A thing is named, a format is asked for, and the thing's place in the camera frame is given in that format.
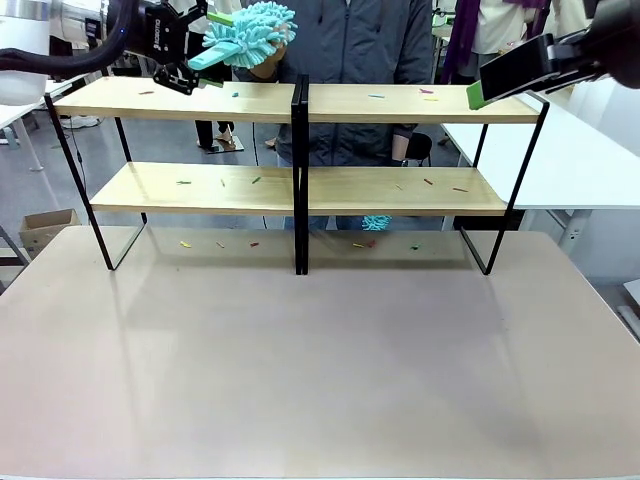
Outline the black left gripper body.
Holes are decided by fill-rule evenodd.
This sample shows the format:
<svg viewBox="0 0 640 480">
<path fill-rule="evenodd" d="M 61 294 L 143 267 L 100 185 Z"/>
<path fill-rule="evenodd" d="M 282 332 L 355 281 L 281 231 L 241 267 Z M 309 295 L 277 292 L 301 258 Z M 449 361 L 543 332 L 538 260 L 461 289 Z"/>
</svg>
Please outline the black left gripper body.
<svg viewBox="0 0 640 480">
<path fill-rule="evenodd" d="M 189 25 L 198 19 L 198 4 L 178 12 L 170 3 L 145 7 L 144 55 L 158 64 L 180 63 L 185 59 Z"/>
</svg>

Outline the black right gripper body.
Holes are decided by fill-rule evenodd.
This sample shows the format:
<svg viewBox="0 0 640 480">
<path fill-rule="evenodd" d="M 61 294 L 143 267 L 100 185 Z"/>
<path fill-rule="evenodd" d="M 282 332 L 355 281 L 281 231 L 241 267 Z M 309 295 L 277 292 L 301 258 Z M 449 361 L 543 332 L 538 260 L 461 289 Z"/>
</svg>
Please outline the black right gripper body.
<svg viewBox="0 0 640 480">
<path fill-rule="evenodd" d="M 599 1 L 590 27 L 592 54 L 627 88 L 639 87 L 639 2 Z"/>
</svg>

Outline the person right hand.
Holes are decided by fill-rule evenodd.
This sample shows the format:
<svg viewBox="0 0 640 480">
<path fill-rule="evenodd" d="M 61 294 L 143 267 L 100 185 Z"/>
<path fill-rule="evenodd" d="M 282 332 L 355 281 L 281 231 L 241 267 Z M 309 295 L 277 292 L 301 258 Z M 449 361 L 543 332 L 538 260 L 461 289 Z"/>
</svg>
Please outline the person right hand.
<svg viewBox="0 0 640 480">
<path fill-rule="evenodd" d="M 275 52 L 267 57 L 261 64 L 250 69 L 250 73 L 258 80 L 269 80 L 276 75 L 279 62 L 284 58 L 286 45 L 284 42 L 274 43 Z"/>
</svg>

